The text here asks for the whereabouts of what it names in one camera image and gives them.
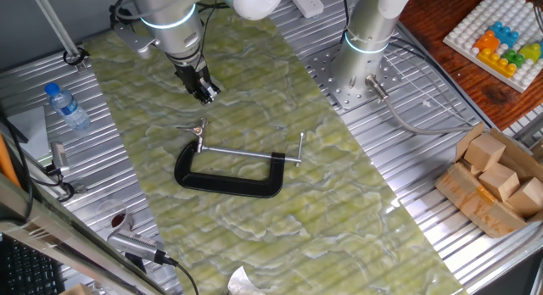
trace keyboard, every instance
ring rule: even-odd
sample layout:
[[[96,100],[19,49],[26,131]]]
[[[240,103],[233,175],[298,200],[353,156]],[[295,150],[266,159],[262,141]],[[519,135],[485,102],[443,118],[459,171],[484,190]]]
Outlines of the keyboard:
[[[2,295],[57,295],[64,291],[57,261],[6,235],[1,239]]]

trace green marble mat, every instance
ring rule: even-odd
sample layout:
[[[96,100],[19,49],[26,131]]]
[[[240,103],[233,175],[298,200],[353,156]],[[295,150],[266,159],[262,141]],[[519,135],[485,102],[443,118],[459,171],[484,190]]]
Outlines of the green marble mat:
[[[270,20],[216,11],[205,53],[223,92],[207,108],[158,50],[140,59],[112,32],[85,46],[167,251],[201,294],[227,293],[242,265],[266,294],[464,293]],[[173,167],[195,137],[174,125],[201,117],[210,146],[295,156],[304,131],[304,162],[271,199],[184,189]],[[260,179],[268,164],[203,153],[193,170]]]

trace water bottle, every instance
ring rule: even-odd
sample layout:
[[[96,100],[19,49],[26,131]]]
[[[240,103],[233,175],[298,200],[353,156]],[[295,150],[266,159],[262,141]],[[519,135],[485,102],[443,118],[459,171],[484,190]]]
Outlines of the water bottle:
[[[87,112],[78,105],[70,91],[60,89],[56,83],[49,83],[45,86],[45,93],[48,95],[49,104],[70,128],[81,131],[91,124]]]

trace bottle cap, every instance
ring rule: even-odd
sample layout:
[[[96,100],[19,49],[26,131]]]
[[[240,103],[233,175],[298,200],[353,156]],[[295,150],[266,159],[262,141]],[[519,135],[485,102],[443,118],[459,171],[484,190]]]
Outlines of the bottle cap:
[[[54,96],[60,92],[60,87],[57,83],[49,83],[45,86],[45,93],[49,96]]]

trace mounting plate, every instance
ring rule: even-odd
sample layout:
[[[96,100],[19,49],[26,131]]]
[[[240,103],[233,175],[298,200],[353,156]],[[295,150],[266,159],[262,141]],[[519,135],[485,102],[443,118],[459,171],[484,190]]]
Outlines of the mounting plate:
[[[340,48],[340,44],[323,50],[306,60],[309,65],[309,73],[313,76],[319,87],[330,94],[330,97],[343,109],[354,109],[369,99],[376,97],[375,92],[369,88],[366,90],[341,91],[331,76],[330,65],[333,56]],[[385,90],[391,90],[401,83],[401,75],[395,72],[394,67],[386,59],[381,60],[381,73],[376,74]]]

